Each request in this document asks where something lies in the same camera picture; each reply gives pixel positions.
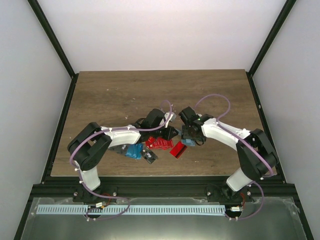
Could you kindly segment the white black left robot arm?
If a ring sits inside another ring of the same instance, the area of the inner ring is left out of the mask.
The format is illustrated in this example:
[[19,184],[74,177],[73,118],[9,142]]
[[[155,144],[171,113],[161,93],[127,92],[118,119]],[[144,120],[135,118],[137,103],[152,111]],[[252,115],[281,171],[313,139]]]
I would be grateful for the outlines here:
[[102,196],[97,165],[108,149],[144,144],[150,138],[170,141],[178,135],[176,129],[169,125],[175,118],[173,111],[164,113],[154,108],[147,117],[123,127],[89,123],[67,146],[70,163],[79,172],[80,184],[86,187],[85,197],[91,202],[97,202]]

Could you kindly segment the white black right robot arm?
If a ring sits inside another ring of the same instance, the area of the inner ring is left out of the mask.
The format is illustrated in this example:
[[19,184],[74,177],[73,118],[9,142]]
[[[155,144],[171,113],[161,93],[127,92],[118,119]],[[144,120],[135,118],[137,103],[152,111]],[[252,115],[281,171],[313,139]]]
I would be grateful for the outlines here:
[[243,187],[274,175],[272,170],[278,164],[279,157],[263,130],[236,128],[211,115],[199,115],[191,107],[183,109],[178,115],[184,123],[181,130],[183,139],[196,143],[213,139],[237,152],[240,167],[221,187],[225,200],[236,200]]

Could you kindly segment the blue card holder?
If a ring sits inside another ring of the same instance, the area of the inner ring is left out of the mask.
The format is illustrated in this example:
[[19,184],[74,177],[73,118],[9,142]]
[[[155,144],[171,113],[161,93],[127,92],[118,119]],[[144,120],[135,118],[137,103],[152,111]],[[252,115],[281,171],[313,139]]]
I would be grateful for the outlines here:
[[185,146],[188,146],[188,147],[195,147],[196,146],[196,142],[191,139],[181,139],[181,143]]

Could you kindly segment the black VIP credit card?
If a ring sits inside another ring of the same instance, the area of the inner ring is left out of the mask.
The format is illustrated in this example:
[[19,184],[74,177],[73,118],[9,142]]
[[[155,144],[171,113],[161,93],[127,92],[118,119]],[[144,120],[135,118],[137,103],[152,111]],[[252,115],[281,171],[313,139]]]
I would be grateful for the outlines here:
[[158,159],[158,156],[151,150],[143,150],[141,156],[149,163],[152,164]]

